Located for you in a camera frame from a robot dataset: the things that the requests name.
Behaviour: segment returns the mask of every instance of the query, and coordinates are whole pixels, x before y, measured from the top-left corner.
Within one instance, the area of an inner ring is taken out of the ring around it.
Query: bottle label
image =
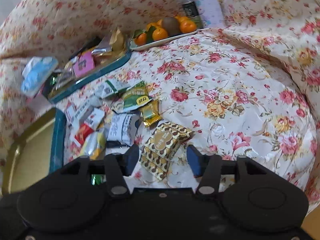
[[[195,16],[199,15],[195,2],[189,2],[189,3],[182,4],[182,7],[183,7],[187,17],[195,17]]]

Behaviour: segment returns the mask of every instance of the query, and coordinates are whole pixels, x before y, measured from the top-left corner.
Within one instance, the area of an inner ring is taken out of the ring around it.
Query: kiwi fruit
[[[162,20],[162,28],[164,28],[170,37],[181,34],[180,24],[174,17],[165,17]]]

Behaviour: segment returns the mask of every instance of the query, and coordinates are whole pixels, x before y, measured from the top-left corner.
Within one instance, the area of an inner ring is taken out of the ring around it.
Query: orange
[[[169,35],[167,31],[164,28],[157,28],[153,33],[152,33],[152,39],[154,41],[159,41],[168,38]]]
[[[185,20],[180,23],[180,31],[182,33],[191,33],[197,29],[197,25],[191,20]]]
[[[157,25],[160,26],[160,27],[162,27],[162,19],[159,20],[159,21],[157,21]]]
[[[189,20],[189,18],[187,16],[182,16],[182,17],[179,17],[179,19],[177,19],[177,20],[178,20],[178,22],[182,23],[186,20]]]
[[[157,25],[157,23],[149,23],[149,24],[147,24],[147,26],[146,26],[146,31],[148,31],[151,26],[159,27],[159,26]]]
[[[134,39],[134,43],[137,44],[137,46],[142,46],[147,43],[147,34],[141,33],[138,37]]]

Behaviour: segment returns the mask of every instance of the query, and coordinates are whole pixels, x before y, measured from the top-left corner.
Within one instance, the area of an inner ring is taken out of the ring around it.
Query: metal tray
[[[52,108],[12,144],[4,167],[2,193],[24,190],[63,166],[66,118]]]

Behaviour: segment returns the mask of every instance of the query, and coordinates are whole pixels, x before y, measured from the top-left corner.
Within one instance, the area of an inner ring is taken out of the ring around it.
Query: brown patterned package
[[[170,161],[181,143],[188,140],[193,131],[181,125],[164,122],[159,124],[144,144],[140,162],[159,180],[165,178]]]

